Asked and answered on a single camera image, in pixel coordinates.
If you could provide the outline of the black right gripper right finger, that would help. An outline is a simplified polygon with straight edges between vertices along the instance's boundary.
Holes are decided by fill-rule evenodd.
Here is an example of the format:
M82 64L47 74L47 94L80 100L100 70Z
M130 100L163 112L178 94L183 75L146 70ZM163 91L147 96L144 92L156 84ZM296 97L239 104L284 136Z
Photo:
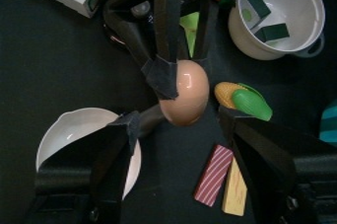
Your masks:
M257 224L337 224L337 148L225 107L219 119Z

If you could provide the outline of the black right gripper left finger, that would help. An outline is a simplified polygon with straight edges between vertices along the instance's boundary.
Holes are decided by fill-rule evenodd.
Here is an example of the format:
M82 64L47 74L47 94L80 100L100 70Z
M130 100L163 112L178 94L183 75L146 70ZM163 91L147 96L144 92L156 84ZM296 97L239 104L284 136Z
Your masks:
M47 158L24 224L120 224L136 142L166 119L162 109L130 112Z

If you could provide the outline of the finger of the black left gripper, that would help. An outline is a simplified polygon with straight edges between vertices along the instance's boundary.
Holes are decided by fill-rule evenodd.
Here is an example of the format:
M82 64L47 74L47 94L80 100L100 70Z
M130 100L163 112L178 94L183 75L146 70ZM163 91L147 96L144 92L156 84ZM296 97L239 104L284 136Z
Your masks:
M208 25L209 25L209 11L211 11L211 1L209 0L191 0L195 6L195 10L199 12L197 28L196 28L196 40L192 60L207 69L208 63Z
M176 71L178 71L178 37L180 7L178 9L160 9L154 7L155 38L150 38L140 20L134 16L132 7L112 9L104 5L103 18L107 27L126 42L144 72L147 82L163 100L178 97Z

